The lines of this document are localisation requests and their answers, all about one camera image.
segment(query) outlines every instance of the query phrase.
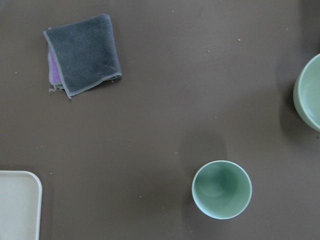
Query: folded cloth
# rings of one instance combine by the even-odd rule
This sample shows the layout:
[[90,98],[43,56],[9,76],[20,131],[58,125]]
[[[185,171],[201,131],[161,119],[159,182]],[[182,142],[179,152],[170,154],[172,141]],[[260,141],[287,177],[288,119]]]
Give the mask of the folded cloth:
[[49,47],[51,91],[64,89],[71,99],[122,76],[109,15],[50,27],[43,34]]

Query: bowl rim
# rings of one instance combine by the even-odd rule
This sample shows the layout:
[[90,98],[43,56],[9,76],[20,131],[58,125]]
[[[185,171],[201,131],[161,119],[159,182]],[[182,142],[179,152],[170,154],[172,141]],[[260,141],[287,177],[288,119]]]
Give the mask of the bowl rim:
[[302,72],[300,73],[297,81],[297,96],[301,105],[301,109],[304,113],[304,115],[308,118],[308,120],[314,125],[315,128],[317,128],[318,131],[320,131],[320,124],[313,120],[313,118],[310,116],[310,114],[306,111],[304,102],[302,101],[302,94],[301,94],[301,82],[302,79],[308,70],[309,66],[316,60],[320,58],[320,53],[314,56],[303,68]]
[[[243,206],[243,208],[236,214],[232,215],[232,216],[228,216],[228,217],[217,217],[217,216],[214,216],[214,215],[210,215],[208,214],[207,212],[205,212],[203,210],[202,207],[199,206],[199,203],[198,201],[196,201],[195,199],[195,183],[196,183],[196,179],[199,175],[199,173],[205,168],[207,167],[208,165],[211,165],[211,164],[215,164],[215,163],[228,163],[228,164],[232,164],[232,165],[235,165],[236,167],[238,167],[246,176],[248,182],[249,182],[249,187],[250,187],[250,193],[249,193],[249,197],[247,199],[247,202],[246,204]],[[251,201],[251,198],[252,198],[252,192],[253,192],[253,187],[252,187],[252,182],[251,182],[251,179],[248,175],[248,173],[246,172],[246,170],[244,170],[240,165],[232,162],[232,161],[228,161],[228,160],[215,160],[215,161],[211,161],[211,162],[208,162],[206,163],[205,165],[203,165],[202,167],[200,167],[200,169],[196,172],[196,174],[194,175],[193,177],[193,180],[192,180],[192,185],[191,185],[191,194],[192,194],[192,198],[193,198],[193,201],[195,202],[195,205],[201,210],[201,212],[203,212],[205,215],[213,218],[213,219],[218,219],[218,220],[227,220],[227,219],[232,219],[238,215],[240,215],[249,205],[250,201]]]

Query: microfiber cloth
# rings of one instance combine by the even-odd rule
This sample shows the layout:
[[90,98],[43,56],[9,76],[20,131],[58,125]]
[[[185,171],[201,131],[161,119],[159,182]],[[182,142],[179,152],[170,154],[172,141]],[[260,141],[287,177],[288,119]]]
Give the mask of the microfiber cloth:
[[50,27],[43,34],[49,48],[51,91],[64,89],[71,99],[122,76],[109,15]]

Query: light green bowl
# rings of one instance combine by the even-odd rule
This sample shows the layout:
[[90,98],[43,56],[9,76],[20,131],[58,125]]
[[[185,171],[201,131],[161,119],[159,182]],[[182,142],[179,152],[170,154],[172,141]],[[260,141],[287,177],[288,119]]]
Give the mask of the light green bowl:
[[320,54],[300,73],[294,85],[293,101],[305,123],[320,132]]
[[252,196],[246,171],[231,161],[212,161],[195,174],[192,197],[197,207],[214,219],[231,219],[242,213]]

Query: white tray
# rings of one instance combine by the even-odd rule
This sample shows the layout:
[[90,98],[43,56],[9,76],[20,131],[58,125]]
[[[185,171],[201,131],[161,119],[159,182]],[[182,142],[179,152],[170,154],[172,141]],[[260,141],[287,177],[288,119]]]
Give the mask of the white tray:
[[0,171],[0,240],[38,240],[42,185],[29,171]]

